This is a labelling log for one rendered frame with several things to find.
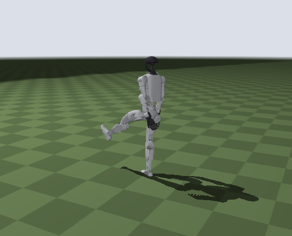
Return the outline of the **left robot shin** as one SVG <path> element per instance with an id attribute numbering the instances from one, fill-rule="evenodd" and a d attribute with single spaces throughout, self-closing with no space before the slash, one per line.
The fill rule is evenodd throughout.
<path id="1" fill-rule="evenodd" d="M 112 134 L 117 134 L 121 131 L 125 130 L 125 127 L 123 124 L 118 123 L 117 125 L 115 125 L 109 132 L 107 132 L 108 136 L 112 135 Z"/>

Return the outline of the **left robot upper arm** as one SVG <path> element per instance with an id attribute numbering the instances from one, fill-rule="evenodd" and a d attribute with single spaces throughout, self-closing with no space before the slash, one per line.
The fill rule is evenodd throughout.
<path id="1" fill-rule="evenodd" d="M 141 76 L 138 78 L 140 92 L 144 96 L 145 100 L 146 100 L 146 82 L 147 82 L 147 75 Z"/>

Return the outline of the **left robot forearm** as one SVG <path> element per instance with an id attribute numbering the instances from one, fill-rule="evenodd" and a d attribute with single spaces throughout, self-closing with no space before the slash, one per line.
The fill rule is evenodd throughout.
<path id="1" fill-rule="evenodd" d="M 144 96 L 142 94 L 139 95 L 139 101 L 142 105 L 142 109 L 143 109 L 143 113 L 145 115 L 145 117 L 149 117 L 148 115 L 148 112 L 149 112 L 149 109 L 148 109 L 148 106 L 147 106 L 147 101 L 145 100 Z"/>

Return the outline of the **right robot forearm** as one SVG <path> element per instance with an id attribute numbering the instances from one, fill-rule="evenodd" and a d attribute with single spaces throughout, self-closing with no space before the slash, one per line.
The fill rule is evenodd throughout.
<path id="1" fill-rule="evenodd" d="M 163 101 L 164 101 L 164 98 L 160 99 L 160 102 L 157 102 L 157 104 L 156 104 L 156 111 L 158 114 L 160 113 L 160 109 L 161 109 Z"/>

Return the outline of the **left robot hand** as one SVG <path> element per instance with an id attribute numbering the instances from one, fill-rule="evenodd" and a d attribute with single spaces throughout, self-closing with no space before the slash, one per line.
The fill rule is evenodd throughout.
<path id="1" fill-rule="evenodd" d="M 151 130 L 156 130 L 157 126 L 156 123 L 154 122 L 154 120 L 151 118 L 151 114 L 148 112 L 149 117 L 147 117 L 147 126 L 148 128 L 151 128 Z M 156 127 L 155 127 L 156 126 Z"/>

